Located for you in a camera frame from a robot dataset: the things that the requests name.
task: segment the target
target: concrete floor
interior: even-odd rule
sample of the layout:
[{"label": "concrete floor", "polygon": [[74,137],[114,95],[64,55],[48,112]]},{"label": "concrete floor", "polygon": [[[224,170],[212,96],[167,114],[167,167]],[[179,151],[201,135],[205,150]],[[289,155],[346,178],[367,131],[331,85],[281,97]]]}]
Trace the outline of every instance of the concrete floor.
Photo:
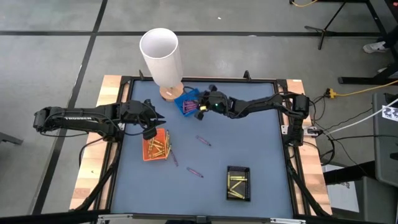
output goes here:
[{"label": "concrete floor", "polygon": [[[396,25],[384,1],[372,0],[386,29]],[[0,30],[91,31],[101,0],[0,0]],[[101,31],[143,31],[154,27],[201,31],[305,32],[304,25],[323,27],[340,4],[316,3],[305,8],[288,0],[113,0],[109,1]],[[330,30],[376,32],[364,4],[347,4]],[[0,144],[0,216],[24,215],[43,173],[53,139],[32,128],[33,114],[45,106],[66,106],[80,69],[89,37],[0,36],[0,131],[24,139],[22,146]],[[186,76],[303,80],[310,98],[326,88],[338,93],[368,86],[339,85],[337,77],[371,77],[392,62],[390,54],[366,54],[362,46],[374,39],[327,39],[321,51],[318,39],[306,37],[179,37]],[[76,107],[92,107],[103,75],[149,74],[138,48],[139,37],[97,37]],[[379,92],[396,92],[389,87]],[[319,122],[331,126],[371,107],[371,94],[326,100]],[[322,103],[317,106],[322,110]],[[371,134],[369,120],[335,137]],[[44,207],[45,213],[68,210],[78,172],[78,150],[86,139],[66,139]],[[317,139],[321,152],[330,149]],[[358,163],[374,158],[372,139],[343,141]],[[353,163],[339,145],[335,162]]]}]

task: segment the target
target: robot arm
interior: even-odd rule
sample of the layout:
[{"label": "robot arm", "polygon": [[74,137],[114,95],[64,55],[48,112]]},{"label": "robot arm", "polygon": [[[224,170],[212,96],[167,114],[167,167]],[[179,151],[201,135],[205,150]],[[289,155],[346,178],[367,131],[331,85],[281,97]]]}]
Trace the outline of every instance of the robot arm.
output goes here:
[{"label": "robot arm", "polygon": [[165,123],[159,118],[164,117],[156,113],[150,100],[130,100],[96,108],[46,107],[35,113],[33,127],[40,133],[59,128],[90,131],[104,137],[104,141],[118,142],[123,134],[129,135],[120,129],[119,123],[140,124],[144,139],[150,139],[156,135],[155,127]]},{"label": "robot arm", "polygon": [[[304,95],[296,93],[280,94],[276,93],[272,96],[260,98],[258,100],[244,101],[227,96],[217,91],[214,85],[209,86],[210,91],[201,92],[198,95],[199,104],[195,117],[202,120],[204,112],[209,110],[223,114],[231,119],[243,118],[250,113],[279,110],[287,116],[293,118],[293,123],[289,125],[287,131],[287,139],[285,140],[291,146],[303,145],[303,120],[307,118],[310,99]],[[283,105],[284,100],[292,99],[292,108],[286,108]]]}]

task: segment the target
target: blue box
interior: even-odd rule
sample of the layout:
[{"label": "blue box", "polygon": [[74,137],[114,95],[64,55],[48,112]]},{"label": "blue box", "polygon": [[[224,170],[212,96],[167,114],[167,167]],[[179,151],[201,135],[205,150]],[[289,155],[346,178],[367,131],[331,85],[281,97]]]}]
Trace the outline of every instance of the blue box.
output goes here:
[{"label": "blue box", "polygon": [[197,95],[199,95],[199,90],[196,88],[196,89],[189,91],[186,94],[182,94],[180,97],[178,97],[177,99],[174,100],[175,105],[178,107],[178,109],[180,110],[182,115],[190,116],[191,114],[193,114],[197,111],[197,109],[195,109],[193,111],[189,111],[188,113],[183,112],[183,102],[186,100],[197,100],[198,99],[196,97]]}]

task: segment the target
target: cork base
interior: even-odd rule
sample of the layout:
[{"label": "cork base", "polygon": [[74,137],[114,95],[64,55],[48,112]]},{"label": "cork base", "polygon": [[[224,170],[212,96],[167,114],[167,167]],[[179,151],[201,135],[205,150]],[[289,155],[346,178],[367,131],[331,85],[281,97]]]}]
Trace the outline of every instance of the cork base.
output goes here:
[{"label": "cork base", "polygon": [[160,95],[165,101],[173,102],[174,99],[178,98],[182,95],[184,89],[184,85],[179,83],[177,86],[172,88],[160,88]]}]

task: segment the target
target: orange container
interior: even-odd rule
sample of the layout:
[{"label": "orange container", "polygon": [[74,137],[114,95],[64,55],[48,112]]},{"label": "orange container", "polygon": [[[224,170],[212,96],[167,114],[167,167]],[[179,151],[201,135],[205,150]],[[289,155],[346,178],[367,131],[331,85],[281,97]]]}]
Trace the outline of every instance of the orange container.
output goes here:
[{"label": "orange container", "polygon": [[152,139],[142,139],[142,158],[144,161],[167,159],[170,152],[167,133],[164,128],[156,129],[156,136]]}]

